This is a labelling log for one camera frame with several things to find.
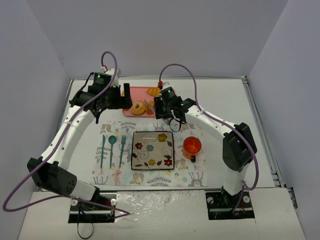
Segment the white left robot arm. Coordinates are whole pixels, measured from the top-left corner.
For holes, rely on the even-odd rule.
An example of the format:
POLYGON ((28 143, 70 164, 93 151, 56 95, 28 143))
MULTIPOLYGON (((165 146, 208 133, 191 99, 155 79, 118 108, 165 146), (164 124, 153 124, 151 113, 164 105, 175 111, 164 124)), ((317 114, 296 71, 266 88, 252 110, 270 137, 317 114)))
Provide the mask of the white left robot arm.
POLYGON ((93 84, 84 84, 69 101, 70 107, 59 131, 39 158, 31 158, 27 169, 35 185, 57 195, 99 202, 100 189, 68 171, 72 155, 92 121, 105 110, 129 109, 130 85, 119 85, 120 70, 91 73, 93 84))

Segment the sesame bread roll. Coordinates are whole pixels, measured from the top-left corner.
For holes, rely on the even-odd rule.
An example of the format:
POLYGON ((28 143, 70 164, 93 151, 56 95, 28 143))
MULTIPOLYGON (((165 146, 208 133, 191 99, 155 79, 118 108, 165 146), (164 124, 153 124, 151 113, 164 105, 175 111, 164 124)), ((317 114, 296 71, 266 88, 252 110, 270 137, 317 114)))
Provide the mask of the sesame bread roll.
POLYGON ((144 104, 145 104, 145 111, 148 115, 152 115, 155 113, 155 104, 153 100, 146 101, 144 104))

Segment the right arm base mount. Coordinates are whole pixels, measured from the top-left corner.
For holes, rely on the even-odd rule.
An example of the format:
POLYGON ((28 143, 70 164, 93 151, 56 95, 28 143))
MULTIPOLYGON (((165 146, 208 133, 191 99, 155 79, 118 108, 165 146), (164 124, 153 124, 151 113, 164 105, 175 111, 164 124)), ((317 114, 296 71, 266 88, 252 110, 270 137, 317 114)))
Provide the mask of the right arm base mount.
POLYGON ((254 219, 255 213, 248 191, 230 195, 223 188, 205 193, 209 220, 254 219))

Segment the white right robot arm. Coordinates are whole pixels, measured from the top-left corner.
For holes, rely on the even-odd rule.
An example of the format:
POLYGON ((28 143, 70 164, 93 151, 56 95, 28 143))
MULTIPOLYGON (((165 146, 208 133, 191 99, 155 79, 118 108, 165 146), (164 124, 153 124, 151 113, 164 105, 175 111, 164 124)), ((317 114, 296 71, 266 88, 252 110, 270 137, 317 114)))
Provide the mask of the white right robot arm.
POLYGON ((257 160, 257 146, 246 123, 234 124, 214 116, 200 109, 195 100, 183 100, 177 96, 172 87, 162 90, 154 98, 154 112, 157 119, 162 119, 168 125, 172 120, 180 124, 188 123, 220 140, 222 160, 227 167, 222 189, 230 196, 242 190, 247 168, 257 160))

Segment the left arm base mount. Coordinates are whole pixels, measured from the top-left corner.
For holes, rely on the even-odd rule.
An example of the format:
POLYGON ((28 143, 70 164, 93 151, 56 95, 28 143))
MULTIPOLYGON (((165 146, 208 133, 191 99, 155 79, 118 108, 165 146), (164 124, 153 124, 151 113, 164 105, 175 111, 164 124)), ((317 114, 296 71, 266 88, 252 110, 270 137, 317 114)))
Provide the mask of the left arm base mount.
POLYGON ((114 223, 115 210, 83 203, 72 199, 69 208, 69 224, 114 223))

